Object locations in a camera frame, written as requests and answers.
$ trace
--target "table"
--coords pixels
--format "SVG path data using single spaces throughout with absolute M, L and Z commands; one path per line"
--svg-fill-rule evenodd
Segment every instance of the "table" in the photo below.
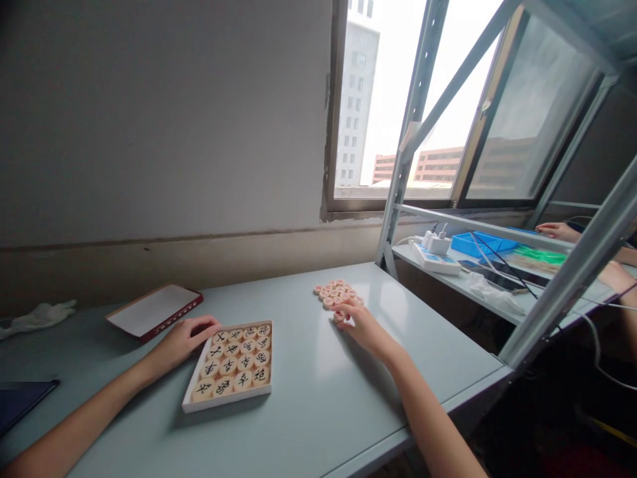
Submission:
M 398 256 L 399 258 L 409 262 L 412 266 L 415 266 L 416 268 L 419 268 L 420 270 L 424 271 L 426 274 L 429 274 L 431 277 L 439 280 L 440 282 L 442 282 L 443 284 L 451 287 L 452 289 L 460 292 L 461 294 L 463 294 L 464 296 L 468 297 L 469 299 L 477 302 L 478 304 L 480 304 L 481 306 L 485 307 L 486 309 L 489 309 L 491 312 L 499 315 L 500 317 L 502 317 L 503 319 L 509 321 L 510 323 L 514 324 L 514 325 L 519 325 L 520 323 L 522 323 L 525 318 L 526 315 L 516 315 L 513 313 L 510 313 L 509 311 L 504 311 L 502 309 L 499 309 L 495 306 L 493 306 L 493 304 L 483 300 L 482 298 L 478 297 L 477 295 L 473 294 L 473 292 L 471 292 L 471 290 L 469 290 L 469 279 L 468 279 L 468 274 L 462 272 L 460 273 L 459 276 L 450 276 L 448 274 L 440 274 L 437 272 L 431 272 L 428 270 L 425 270 L 421 267 L 420 263 L 416 260 L 416 256 L 414 255 L 414 253 L 411 250 L 411 247 L 408 244 L 403 244 L 400 246 L 394 246 L 392 248 L 394 254 L 396 256 Z M 478 262 L 480 259 L 474 258 L 472 256 L 468 256 L 467 254 L 463 254 L 462 252 L 458 252 L 454 249 L 449 249 L 449 256 L 454 258 L 455 260 L 470 260 L 473 262 Z M 532 272 L 533 274 L 537 274 L 539 276 L 543 276 L 546 277 L 547 279 L 552 279 L 553 276 L 551 274 L 546 274 L 543 272 L 537 272 L 537 271 L 533 271 L 530 269 L 526 269 L 523 267 L 519 267 L 519 266 L 515 266 L 518 269 L 522 269 L 522 270 L 527 270 L 528 272 Z M 626 266 L 626 269 L 635 277 L 637 277 L 637 268 L 631 267 L 631 266 Z M 518 283 L 520 283 L 520 281 L 518 281 L 517 279 L 511 278 L 511 280 L 516 281 Z M 541 296 L 543 293 L 543 290 L 540 289 L 539 287 L 535 287 L 533 284 L 529 284 L 529 286 L 531 287 L 531 289 L 533 290 L 533 292 L 535 292 L 535 294 L 537 294 L 537 296 Z M 615 292 L 613 292 L 613 290 L 606 286 L 605 284 L 602 284 L 601 282 L 595 280 L 593 281 L 593 283 L 589 286 L 589 288 L 586 290 L 586 292 L 584 292 L 583 297 L 585 297 L 586 299 L 589 299 L 591 301 L 595 301 L 595 302 L 604 302 L 608 299 L 610 299 L 611 297 L 613 297 L 615 295 Z M 525 294 L 519 294 L 514 296 L 516 302 L 518 303 L 518 305 L 520 305 L 520 307 L 522 309 L 524 309 L 524 311 L 526 313 L 529 313 L 531 311 L 531 309 L 533 308 L 533 306 L 535 305 L 535 298 L 529 294 L 529 293 L 525 293 Z M 573 306 L 573 308 L 571 309 L 571 312 L 564 317 L 564 319 L 562 319 L 562 322 L 560 322 L 560 327 L 562 329 L 566 329 L 570 326 L 572 326 L 573 324 L 575 324 L 579 319 L 580 319 L 580 315 L 579 313 L 589 313 L 591 312 L 594 308 L 596 308 L 597 305 L 594 303 L 591 303 L 587 300 L 584 299 L 579 299 L 575 305 Z
M 70 476 L 345 477 L 404 447 L 410 434 L 391 377 L 331 324 L 312 293 L 338 278 L 407 349 L 447 411 L 512 372 L 373 263 L 209 289 L 189 316 L 213 314 L 224 325 L 273 320 L 272 394 L 186 415 L 193 358 L 136 397 Z M 104 319 L 120 306 L 0 344 L 0 380 L 61 380 L 2 439 L 2 459 L 157 344 L 161 336 L 140 345 Z

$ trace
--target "wooden game piece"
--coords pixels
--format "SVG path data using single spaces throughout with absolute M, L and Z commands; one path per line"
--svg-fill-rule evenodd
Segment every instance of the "wooden game piece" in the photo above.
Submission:
M 234 378 L 234 391 L 235 392 L 243 392 L 247 390 L 252 385 L 252 372 L 250 370 L 244 370 L 243 372 L 237 373 L 237 376 Z
M 257 343 L 254 339 L 246 340 L 241 344 L 241 353 L 252 353 L 257 348 Z
M 219 378 L 212 387 L 212 396 L 217 398 L 230 395 L 234 389 L 232 382 L 233 380 L 231 376 L 223 376 Z
M 236 329 L 228 333 L 228 342 L 240 342 L 244 337 L 244 332 L 241 329 Z
M 270 379 L 270 369 L 266 366 L 259 367 L 254 371 L 252 383 L 255 387 L 266 385 Z
M 270 338 L 269 337 L 259 337 L 257 339 L 257 350 L 267 350 L 270 348 Z
M 219 360 L 216 358 L 212 358 L 208 360 L 208 362 L 204 363 L 204 366 L 201 368 L 201 372 L 199 372 L 199 375 L 201 376 L 201 378 L 214 378 L 214 376 L 217 375 L 220 366 L 221 364 L 219 363 Z
M 244 370 L 250 370 L 254 365 L 254 355 L 245 354 L 239 357 L 239 363 L 237 364 L 237 370 L 243 372 Z
M 222 343 L 225 343 L 227 340 L 228 340 L 228 331 L 220 331 L 213 336 L 212 343 L 222 344 Z
M 254 339 L 254 337 L 257 336 L 257 328 L 256 327 L 248 327 L 247 329 L 244 329 L 244 339 L 245 340 L 249 340 L 249 339 Z
M 256 365 L 257 368 L 266 366 L 269 363 L 269 361 L 270 361 L 270 352 L 268 351 L 259 351 L 254 356 L 254 365 Z
M 241 351 L 241 345 L 238 342 L 229 342 L 224 349 L 224 355 L 226 357 L 235 357 L 239 355 Z
M 239 360 L 233 356 L 224 358 L 224 360 L 221 361 L 221 367 L 219 367 L 219 373 L 221 375 L 233 374 L 234 371 L 237 369 L 238 361 Z
M 265 337 L 266 335 L 270 335 L 270 330 L 272 330 L 272 327 L 270 327 L 268 324 L 263 324 L 257 327 L 257 332 L 259 333 L 259 337 Z
M 214 387 L 214 379 L 212 377 L 199 380 L 192 389 L 192 401 L 201 402 L 212 398 L 212 389 Z
M 210 344 L 210 348 L 208 349 L 208 360 L 210 359 L 220 359 L 224 355 L 224 346 L 220 344 Z

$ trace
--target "white box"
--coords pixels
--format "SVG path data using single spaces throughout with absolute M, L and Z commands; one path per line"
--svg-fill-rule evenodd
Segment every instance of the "white box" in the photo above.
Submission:
M 206 362 L 206 355 L 208 354 L 208 349 L 212 343 L 213 337 L 210 337 L 206 343 L 204 344 L 204 348 L 201 351 L 201 355 L 199 355 L 199 360 L 197 361 L 197 365 L 194 368 L 194 372 L 192 373 L 192 377 L 190 378 L 190 383 L 188 383 L 188 388 L 186 389 L 186 394 L 184 395 L 184 400 L 181 402 L 181 408 L 184 410 L 184 413 L 198 412 L 199 410 L 205 410 L 207 408 L 216 407 L 219 405 L 225 405 L 227 403 L 238 402 L 239 400 L 244 400 L 246 398 L 251 398 L 254 396 L 265 395 L 272 393 L 272 360 L 274 359 L 273 351 L 274 351 L 274 325 L 272 321 L 260 321 L 260 322 L 249 322 L 244 324 L 237 325 L 229 325 L 227 327 L 222 327 L 219 331 L 231 331 L 235 329 L 246 329 L 248 327 L 259 327 L 260 325 L 269 325 L 271 327 L 270 337 L 272 343 L 270 344 L 270 380 L 266 385 L 261 385 L 257 388 L 250 388 L 245 392 L 232 392 L 228 396 L 220 397 L 220 398 L 210 398 L 208 400 L 203 400 L 201 402 L 193 402 L 192 401 L 192 391 L 194 390 L 194 386 L 197 384 L 199 379 L 199 370 L 204 366 Z

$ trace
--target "smartphone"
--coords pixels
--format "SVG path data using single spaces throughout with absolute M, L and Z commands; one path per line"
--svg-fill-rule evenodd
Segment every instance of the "smartphone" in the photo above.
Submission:
M 522 279 L 525 282 L 534 283 L 536 285 L 539 285 L 540 287 L 546 287 L 547 285 L 549 285 L 550 279 L 543 278 L 531 272 L 527 272 L 522 269 L 507 266 L 506 264 L 503 264 L 502 262 L 491 261 L 491 264 L 493 264 L 494 268 L 496 268 L 503 274 L 506 274 L 507 276 L 515 277 L 517 272 L 520 279 Z
M 526 287 L 524 287 L 522 284 L 502 277 L 500 274 L 496 274 L 491 269 L 482 267 L 480 264 L 468 260 L 460 260 L 458 262 L 463 269 L 471 272 L 477 272 L 478 274 L 483 275 L 484 278 L 487 279 L 490 283 L 502 290 L 509 291 L 512 294 L 521 294 L 528 292 Z

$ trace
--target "window glass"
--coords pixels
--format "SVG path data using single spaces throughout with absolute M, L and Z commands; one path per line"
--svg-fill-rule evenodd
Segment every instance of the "window glass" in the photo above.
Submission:
M 588 58 L 531 17 L 467 199 L 535 198 L 555 142 L 593 72 Z

